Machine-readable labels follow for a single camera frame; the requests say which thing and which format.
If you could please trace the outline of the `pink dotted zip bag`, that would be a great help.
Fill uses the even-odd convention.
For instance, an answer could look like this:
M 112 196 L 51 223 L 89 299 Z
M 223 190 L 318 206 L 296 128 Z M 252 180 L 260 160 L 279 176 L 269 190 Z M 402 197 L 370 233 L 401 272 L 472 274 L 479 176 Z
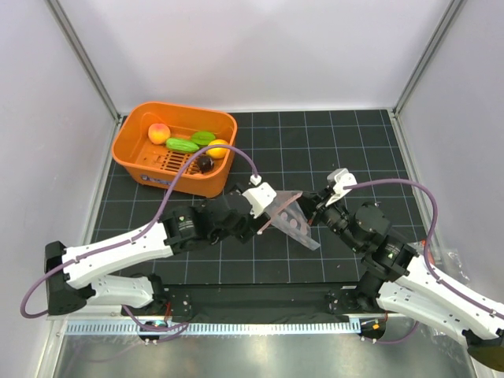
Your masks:
M 264 211 L 269 219 L 257 234 L 273 226 L 310 250 L 319 248 L 321 245 L 311 237 L 310 226 L 297 202 L 301 195 L 301 191 L 277 191 L 272 204 Z

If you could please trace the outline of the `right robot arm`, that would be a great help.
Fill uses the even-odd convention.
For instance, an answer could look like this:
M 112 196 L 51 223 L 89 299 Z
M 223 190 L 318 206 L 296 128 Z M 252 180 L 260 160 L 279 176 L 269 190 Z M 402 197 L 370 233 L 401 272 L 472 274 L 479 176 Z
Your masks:
M 411 317 L 464 346 L 474 360 L 503 370 L 503 304 L 489 299 L 432 266 L 394 234 L 377 204 L 363 203 L 354 213 L 329 189 L 303 193 L 298 204 L 310 224 L 324 224 L 356 254 L 365 274 L 349 295 L 365 312 L 383 309 Z

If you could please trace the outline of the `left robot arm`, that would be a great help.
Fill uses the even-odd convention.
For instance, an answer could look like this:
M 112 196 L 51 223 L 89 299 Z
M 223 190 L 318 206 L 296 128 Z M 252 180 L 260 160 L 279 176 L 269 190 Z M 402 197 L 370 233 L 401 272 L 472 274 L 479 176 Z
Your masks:
M 179 206 L 153 224 L 84 246 L 59 241 L 45 247 L 46 294 L 51 316 L 92 305 L 126 305 L 149 315 L 169 302 L 156 275 L 128 278 L 115 272 L 158 258 L 204 250 L 232 236 L 250 240 L 269 222 L 276 192 L 268 183 L 233 191 L 197 206 Z

